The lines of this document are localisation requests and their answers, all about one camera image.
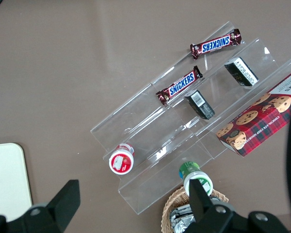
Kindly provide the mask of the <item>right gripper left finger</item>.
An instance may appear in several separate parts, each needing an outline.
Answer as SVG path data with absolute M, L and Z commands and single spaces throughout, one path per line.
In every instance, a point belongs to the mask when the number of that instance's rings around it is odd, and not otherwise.
M 24 215 L 27 233 L 63 233 L 81 203 L 78 180 L 69 180 L 46 206 L 37 206 Z

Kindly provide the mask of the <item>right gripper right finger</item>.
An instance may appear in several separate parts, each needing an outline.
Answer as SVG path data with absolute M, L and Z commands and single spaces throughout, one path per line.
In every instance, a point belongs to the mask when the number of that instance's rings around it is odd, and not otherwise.
M 195 222 L 189 225 L 190 233 L 227 233 L 233 212 L 224 205 L 213 204 L 199 180 L 190 180 L 190 207 Z

